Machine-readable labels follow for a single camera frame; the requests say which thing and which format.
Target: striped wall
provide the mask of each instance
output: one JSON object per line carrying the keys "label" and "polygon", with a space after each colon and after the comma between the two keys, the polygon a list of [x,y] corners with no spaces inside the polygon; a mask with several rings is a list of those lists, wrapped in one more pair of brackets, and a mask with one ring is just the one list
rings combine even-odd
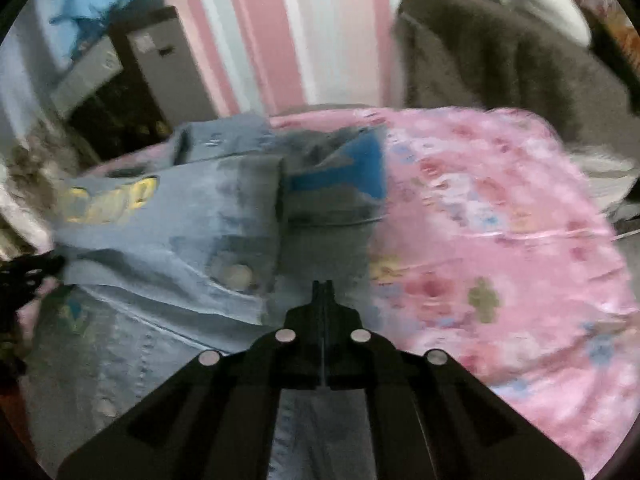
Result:
{"label": "striped wall", "polygon": [[399,0],[167,0],[221,115],[388,105]]}

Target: brown blanket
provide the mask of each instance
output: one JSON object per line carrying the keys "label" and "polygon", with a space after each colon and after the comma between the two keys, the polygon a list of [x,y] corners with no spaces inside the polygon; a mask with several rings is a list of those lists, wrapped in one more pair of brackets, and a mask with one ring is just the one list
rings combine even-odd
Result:
{"label": "brown blanket", "polygon": [[524,108],[568,144],[640,161],[640,118],[625,85],[536,17],[493,0],[402,0],[398,13],[407,106]]}

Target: wall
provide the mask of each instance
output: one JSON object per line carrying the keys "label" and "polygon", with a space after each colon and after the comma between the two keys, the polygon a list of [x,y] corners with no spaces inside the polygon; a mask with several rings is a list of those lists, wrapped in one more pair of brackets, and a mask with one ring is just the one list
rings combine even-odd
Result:
{"label": "wall", "polygon": [[168,0],[221,115],[392,104],[398,0]]}
{"label": "wall", "polygon": [[55,0],[29,0],[0,44],[0,155],[25,135],[68,65],[60,29],[49,24]]}

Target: pink floral fabric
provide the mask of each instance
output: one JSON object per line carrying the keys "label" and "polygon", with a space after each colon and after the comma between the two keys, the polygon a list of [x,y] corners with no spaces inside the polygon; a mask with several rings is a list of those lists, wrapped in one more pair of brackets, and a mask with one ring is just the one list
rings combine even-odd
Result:
{"label": "pink floral fabric", "polygon": [[370,256],[384,335],[450,352],[592,478],[638,416],[638,305],[551,127],[521,110],[460,108],[271,124],[386,124],[388,199]]}

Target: pink bedsheet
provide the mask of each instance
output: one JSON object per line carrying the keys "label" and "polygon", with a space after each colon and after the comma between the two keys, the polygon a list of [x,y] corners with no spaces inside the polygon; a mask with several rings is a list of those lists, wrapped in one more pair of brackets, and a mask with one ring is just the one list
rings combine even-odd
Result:
{"label": "pink bedsheet", "polygon": [[450,352],[592,478],[639,412],[638,304],[612,230],[551,127],[520,110],[328,110],[385,123],[374,300],[398,348]]}

